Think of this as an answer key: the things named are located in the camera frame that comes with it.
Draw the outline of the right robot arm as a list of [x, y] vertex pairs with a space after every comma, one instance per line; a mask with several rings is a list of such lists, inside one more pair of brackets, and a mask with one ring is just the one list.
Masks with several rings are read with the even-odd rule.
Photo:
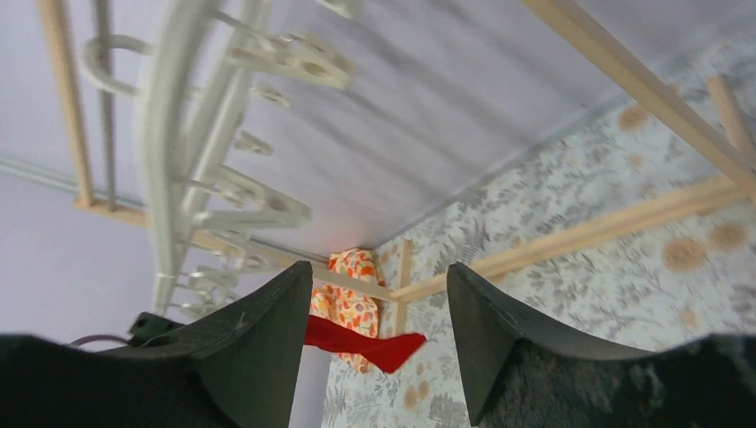
[[[189, 325], [149, 312], [123, 347], [1, 338], [4, 427], [285, 427], [312, 268], [298, 262]], [[713, 334], [647, 352], [583, 333], [467, 266], [448, 304], [474, 427], [752, 427], [755, 339]]]

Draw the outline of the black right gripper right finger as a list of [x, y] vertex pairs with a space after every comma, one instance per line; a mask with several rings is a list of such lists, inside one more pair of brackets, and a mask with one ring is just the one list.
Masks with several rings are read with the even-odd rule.
[[447, 272], [464, 398], [474, 427], [752, 427], [755, 339], [712, 334], [651, 352], [583, 333]]

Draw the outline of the red sock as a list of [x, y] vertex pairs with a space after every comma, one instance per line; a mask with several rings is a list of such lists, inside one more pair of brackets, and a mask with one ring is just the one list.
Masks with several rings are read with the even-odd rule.
[[427, 338], [421, 333], [368, 337], [312, 315], [308, 317], [304, 336], [305, 345], [331, 353], [358, 354], [388, 374], [402, 367], [426, 342]]

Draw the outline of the white clip sock hanger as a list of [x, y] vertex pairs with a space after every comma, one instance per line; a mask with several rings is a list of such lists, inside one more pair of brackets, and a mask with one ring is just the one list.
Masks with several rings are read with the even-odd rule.
[[100, 89], [134, 98], [144, 211], [156, 266], [152, 309], [162, 315], [180, 287], [185, 256], [204, 232], [235, 258], [231, 269], [188, 275], [203, 317], [235, 299], [243, 274], [275, 267], [251, 242], [254, 229], [299, 228], [308, 205], [225, 164], [252, 97], [278, 99], [259, 73], [343, 89], [353, 65], [309, 34], [267, 33], [267, 1], [244, 1], [237, 15], [219, 1], [177, 1], [148, 44], [107, 34], [86, 42], [82, 68]]

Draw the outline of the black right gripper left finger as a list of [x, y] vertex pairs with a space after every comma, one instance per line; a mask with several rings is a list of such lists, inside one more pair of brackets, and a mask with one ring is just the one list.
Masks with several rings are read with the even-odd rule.
[[1, 339], [4, 427], [285, 427], [312, 268], [140, 347], [90, 352], [31, 335]]

